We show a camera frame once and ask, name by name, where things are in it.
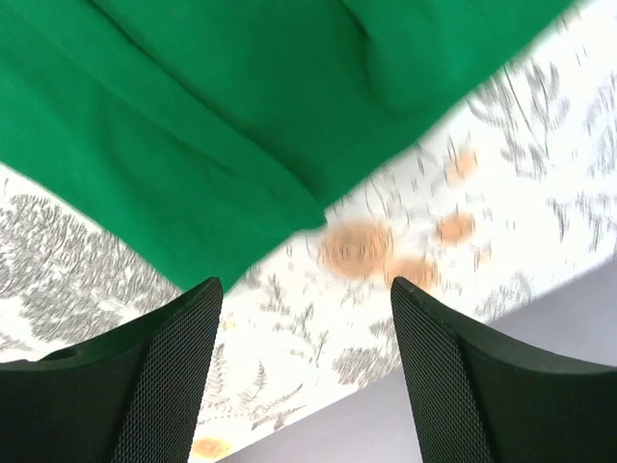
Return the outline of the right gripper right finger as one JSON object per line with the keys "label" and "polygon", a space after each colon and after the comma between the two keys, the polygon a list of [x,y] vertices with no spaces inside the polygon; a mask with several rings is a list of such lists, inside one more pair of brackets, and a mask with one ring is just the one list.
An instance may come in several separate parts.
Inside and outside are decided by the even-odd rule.
{"label": "right gripper right finger", "polygon": [[390,301],[423,461],[615,461],[614,367],[511,338],[402,277]]}

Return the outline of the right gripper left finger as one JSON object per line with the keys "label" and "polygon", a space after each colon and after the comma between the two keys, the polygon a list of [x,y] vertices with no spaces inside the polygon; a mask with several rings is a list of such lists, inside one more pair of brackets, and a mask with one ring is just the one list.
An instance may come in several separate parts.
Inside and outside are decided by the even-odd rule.
{"label": "right gripper left finger", "polygon": [[187,461],[222,301],[210,278],[90,340],[2,364],[2,461]]}

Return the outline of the green t shirt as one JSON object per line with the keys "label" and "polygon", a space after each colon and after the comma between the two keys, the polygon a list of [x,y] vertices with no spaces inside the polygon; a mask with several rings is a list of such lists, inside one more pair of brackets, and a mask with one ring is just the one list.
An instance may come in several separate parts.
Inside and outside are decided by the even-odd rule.
{"label": "green t shirt", "polygon": [[565,1],[5,1],[1,160],[175,285],[225,286]]}

